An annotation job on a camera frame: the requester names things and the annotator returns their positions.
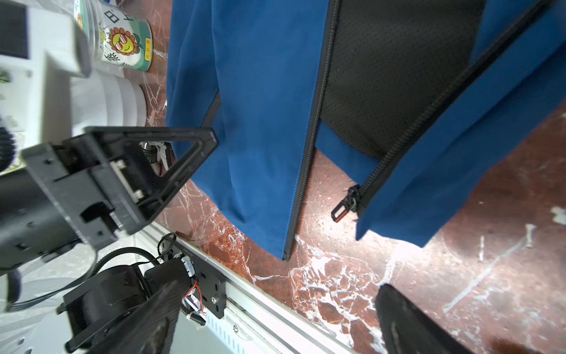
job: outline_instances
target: blue fabric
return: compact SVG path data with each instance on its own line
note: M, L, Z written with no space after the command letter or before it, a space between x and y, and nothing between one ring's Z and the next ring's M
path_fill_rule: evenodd
M471 60L534 0L488 0ZM282 257L297 189L328 1L174 0L166 125L200 126L217 91L217 150L192 180L243 233ZM424 245L481 175L566 96L563 32L549 12L407 152L358 222ZM378 161L322 122L316 146L362 183ZM189 148L174 143L177 156Z
M192 180L277 257L297 188L327 8L328 1L313 0L173 2L166 125L200 126L220 89L213 123L219 146ZM188 145L173 148L180 156Z

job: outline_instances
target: zipper pull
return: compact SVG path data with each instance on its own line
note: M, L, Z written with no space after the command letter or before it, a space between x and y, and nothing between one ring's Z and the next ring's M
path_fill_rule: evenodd
M356 212L358 210L359 203L359 189L360 185L355 185L348 188L348 194L346 198L342 199L340 203L332 210L331 216L335 223L342 220L349 211Z

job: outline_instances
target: plastic jar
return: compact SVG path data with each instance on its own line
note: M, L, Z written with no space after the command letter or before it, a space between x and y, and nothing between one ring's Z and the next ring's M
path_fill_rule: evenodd
M95 60L149 69L153 38L146 21L99 0L75 0L74 17L87 35Z

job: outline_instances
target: marble table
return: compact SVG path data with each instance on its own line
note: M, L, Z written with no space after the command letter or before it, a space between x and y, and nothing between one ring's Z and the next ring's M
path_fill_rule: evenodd
M150 126L166 112L171 0L125 0L153 31L148 72L126 70ZM352 181L314 158L291 260L236 229L189 181L157 221L359 353L385 353L375 313L391 283L475 353L566 353L566 101L505 160L423 248L374 233L354 239L355 215L330 211Z

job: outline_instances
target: black zipper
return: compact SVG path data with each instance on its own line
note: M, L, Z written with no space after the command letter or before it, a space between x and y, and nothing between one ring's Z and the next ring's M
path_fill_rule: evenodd
M336 34L336 26L338 23L338 9L340 0L331 0L328 5L328 15L326 20L326 28L324 29L324 44L321 51L321 63L319 66L319 80L316 84L314 97L318 97L316 105L313 105L311 118L308 124L307 140L305 142L305 150L303 160L301 162L301 170L299 173L299 181L295 200L293 202L293 210L291 212L291 222L287 231L287 240L285 241L285 250L283 252L283 260L288 261L291 258L291 251L295 243L295 235L299 226L299 218L303 209L303 201L307 190L308 179L311 173L312 158L315 154L315 142L320 124L320 112L324 100L324 91L328 80L328 70L330 68L330 59L332 56L332 44L334 35Z
M363 185L348 189L346 197L332 210L332 220L340 221L348 212L361 215L363 208L383 186L407 150L425 133L440 115L471 85L531 24L535 23L555 0L539 0L521 15L476 62L464 70L427 109L409 126Z

